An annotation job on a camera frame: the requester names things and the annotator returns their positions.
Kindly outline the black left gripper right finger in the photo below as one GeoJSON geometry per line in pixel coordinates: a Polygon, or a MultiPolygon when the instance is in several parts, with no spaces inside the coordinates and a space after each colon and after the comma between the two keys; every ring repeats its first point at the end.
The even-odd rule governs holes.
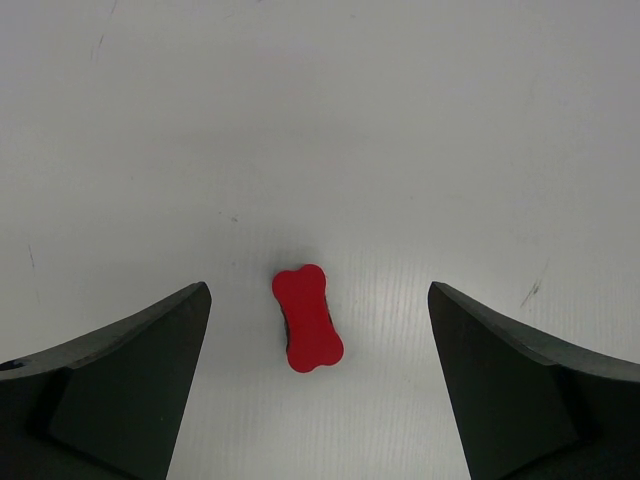
{"type": "Polygon", "coordinates": [[[636,479],[639,366],[428,292],[432,331],[474,479],[636,479]]]}

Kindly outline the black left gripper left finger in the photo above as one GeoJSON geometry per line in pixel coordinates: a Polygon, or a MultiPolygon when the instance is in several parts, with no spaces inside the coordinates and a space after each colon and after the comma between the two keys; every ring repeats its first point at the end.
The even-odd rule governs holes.
{"type": "Polygon", "coordinates": [[[2,478],[166,478],[210,308],[197,282],[2,363],[2,478]]]}

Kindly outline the red bone-shaped eraser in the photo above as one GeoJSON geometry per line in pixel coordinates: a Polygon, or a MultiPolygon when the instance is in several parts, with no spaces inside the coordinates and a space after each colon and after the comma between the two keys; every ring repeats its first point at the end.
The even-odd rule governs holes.
{"type": "Polygon", "coordinates": [[[315,264],[281,271],[272,281],[272,292],[285,321],[287,361],[298,373],[336,365],[344,355],[344,344],[331,319],[326,287],[326,275],[315,264]]]}

